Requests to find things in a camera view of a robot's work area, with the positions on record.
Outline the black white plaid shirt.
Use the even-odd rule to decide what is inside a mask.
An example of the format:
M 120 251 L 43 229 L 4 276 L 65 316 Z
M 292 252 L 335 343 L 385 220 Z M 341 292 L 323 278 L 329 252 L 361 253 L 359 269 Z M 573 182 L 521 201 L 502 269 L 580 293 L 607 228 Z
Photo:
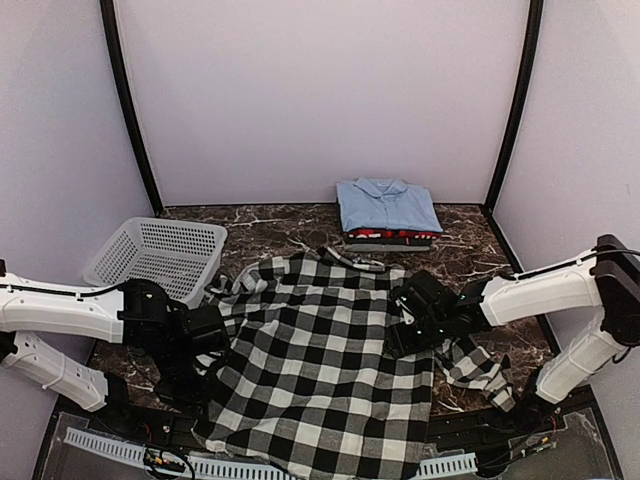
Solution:
M 304 479 L 406 479 L 423 459 L 435 369 L 512 409 L 502 365 L 472 340 L 400 359 L 384 351 L 386 328 L 402 320 L 390 295 L 406 276 L 322 248 L 209 287 L 231 350 L 197 441 Z

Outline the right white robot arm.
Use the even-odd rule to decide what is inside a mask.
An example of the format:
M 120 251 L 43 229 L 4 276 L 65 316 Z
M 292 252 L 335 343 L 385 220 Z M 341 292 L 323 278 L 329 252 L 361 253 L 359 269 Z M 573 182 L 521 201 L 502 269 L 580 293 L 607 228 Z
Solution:
M 613 235 L 564 262 L 470 282 L 460 293 L 420 271 L 392 299 L 403 314 L 385 332 L 385 349 L 395 358 L 525 317 L 594 308 L 594 319 L 567 349 L 530 377 L 510 413 L 521 434 L 534 432 L 576 386 L 639 345 L 639 253 Z

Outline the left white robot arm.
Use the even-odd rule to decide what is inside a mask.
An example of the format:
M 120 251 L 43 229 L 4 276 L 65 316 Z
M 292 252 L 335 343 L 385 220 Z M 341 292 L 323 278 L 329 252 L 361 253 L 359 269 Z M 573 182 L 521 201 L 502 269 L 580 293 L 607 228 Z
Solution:
M 142 350 L 160 379 L 155 395 L 188 415 L 204 414 L 213 376 L 228 354 L 217 307 L 190 308 L 158 284 L 126 280 L 102 288 L 27 280 L 1 273 L 1 365 L 13 368 L 89 412 L 120 436 L 141 427 L 124 379 L 86 367 L 48 345 L 39 333 L 101 340 Z

